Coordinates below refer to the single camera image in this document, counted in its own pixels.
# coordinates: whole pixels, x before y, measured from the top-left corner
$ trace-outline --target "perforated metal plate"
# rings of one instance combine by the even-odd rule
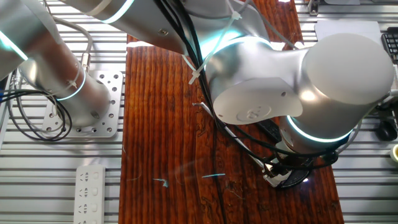
[[[110,138],[118,131],[118,114],[120,110],[123,74],[115,71],[90,71],[90,75],[108,88],[111,95],[109,110],[92,126],[73,126],[68,138]],[[58,116],[52,114],[52,107],[53,104],[48,102],[42,126],[43,130],[57,129],[62,123],[62,120]]]

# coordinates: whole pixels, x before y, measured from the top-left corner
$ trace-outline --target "black cable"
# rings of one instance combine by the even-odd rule
[[[169,5],[169,3],[167,2],[167,0],[154,0],[156,5],[158,6],[158,8],[162,11],[163,15],[166,17],[166,19],[168,20],[168,22],[170,23],[170,25],[173,27],[173,29],[176,31],[176,33],[180,36],[180,38],[182,39],[183,43],[186,45],[187,47],[187,52],[192,60],[192,62],[194,63],[194,65],[196,66],[196,68],[200,67],[203,64],[203,58],[201,55],[201,49],[200,49],[200,44],[198,41],[198,37],[197,37],[197,33],[195,30],[195,27],[193,25],[193,22],[190,18],[190,16],[188,15],[188,12],[185,10],[184,6],[182,5],[182,3],[179,0],[172,0],[176,10],[178,11],[178,13],[182,16],[183,22],[184,24],[188,27],[190,33],[191,33],[191,37],[193,39],[193,43],[195,46],[195,50],[192,49],[191,44],[189,43],[189,41],[187,40],[186,36],[184,35],[184,31],[182,28],[182,25],[180,23],[180,20],[177,16],[177,13],[175,13],[173,11],[173,8]],[[210,95],[210,89],[206,80],[206,76],[205,76],[205,71],[202,70],[200,71],[200,76],[198,77],[199,81],[200,81],[200,86],[201,86],[201,90],[203,92],[203,95],[205,97],[206,103],[207,105],[209,105],[210,111],[215,119],[215,123],[217,126],[217,129],[226,133],[226,131],[224,130],[224,127],[226,126],[222,121],[220,121],[217,116],[215,115],[214,109],[213,109],[213,103],[211,100],[211,95]],[[283,167],[285,169],[296,169],[296,170],[312,170],[312,169],[319,169],[322,167],[326,167],[326,166],[330,166],[332,165],[334,162],[337,161],[338,159],[338,155],[335,154],[334,150],[326,150],[325,152],[319,152],[316,154],[296,154],[293,152],[287,152],[287,151],[283,151],[281,149],[276,148],[273,145],[270,145],[267,142],[264,141],[260,141],[254,137],[252,137],[251,135],[249,135],[248,133],[244,132],[242,129],[240,129],[237,126],[233,126],[234,128],[236,128],[239,132],[241,132],[242,134],[244,134],[248,139],[254,141],[255,143],[263,146],[263,147],[267,147],[270,150],[274,151],[274,152],[279,152],[281,154],[285,154],[288,156],[295,156],[295,157],[307,157],[307,158],[312,158],[312,157],[316,157],[316,156],[325,156],[328,154],[333,154],[335,155],[335,158],[326,164],[323,165],[319,165],[319,166],[287,166],[287,165],[283,165],[283,164],[275,164],[273,162],[269,162],[268,160],[261,158],[257,155],[255,155],[255,153],[248,151],[246,148],[242,147],[240,144],[238,144],[237,142],[237,138],[234,138],[232,136],[230,136],[229,134],[227,134],[233,141],[235,141],[239,147],[244,150],[247,154],[249,154],[250,156],[262,161],[265,164],[269,164],[275,167]]]
[[[47,141],[47,142],[55,142],[55,141],[59,141],[62,140],[63,138],[67,137],[70,133],[70,131],[72,130],[72,117],[70,116],[69,112],[66,110],[66,108],[57,100],[55,100],[52,97],[48,96],[48,93],[44,92],[44,91],[39,91],[39,90],[4,90],[1,91],[3,93],[8,92],[8,94],[3,95],[2,100],[0,101],[0,103],[4,103],[7,102],[7,107],[8,107],[8,112],[10,115],[10,118],[12,120],[12,122],[14,123],[15,127],[25,136],[27,136],[28,138],[31,138],[33,140],[38,140],[38,141]],[[38,133],[38,130],[35,129],[34,127],[32,127],[32,124],[30,123],[30,121],[24,116],[24,113],[22,111],[22,108],[19,107],[19,111],[21,112],[22,118],[24,119],[24,121],[26,122],[26,124],[28,125],[29,129],[37,136],[31,136],[30,134],[27,134],[16,122],[14,114],[12,112],[12,104],[11,104],[11,100],[14,98],[20,98],[22,96],[27,96],[27,95],[44,95],[46,96],[57,108],[57,111],[60,114],[60,117],[62,119],[62,128],[60,130],[60,132],[55,135],[54,137],[44,137],[41,136]],[[65,115],[67,115],[69,121],[70,121],[70,127],[68,130],[66,130],[66,117]]]

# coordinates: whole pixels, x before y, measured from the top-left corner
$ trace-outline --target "white power strip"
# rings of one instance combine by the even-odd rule
[[[81,166],[76,171],[73,224],[103,224],[105,167]]]

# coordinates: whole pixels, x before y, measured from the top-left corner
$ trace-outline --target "metal frame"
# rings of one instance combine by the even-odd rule
[[[308,12],[310,16],[317,16],[318,15],[318,8],[321,0],[310,0],[308,3]]]
[[[110,138],[117,132],[123,74],[115,71],[90,71],[90,75],[109,90],[111,101],[108,112],[91,126],[73,126],[68,138]],[[42,126],[43,130],[50,131],[51,129],[57,129],[62,123],[59,116],[54,116],[53,112],[53,104],[48,102]]]

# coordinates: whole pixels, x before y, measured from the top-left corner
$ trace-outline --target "wooden table surface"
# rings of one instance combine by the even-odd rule
[[[255,3],[286,38],[302,40],[293,0]],[[258,165],[192,106],[203,97],[198,82],[188,85],[191,73],[173,52],[128,49],[120,224],[343,223],[331,167],[292,189],[270,187]],[[256,127],[246,130],[265,139]]]

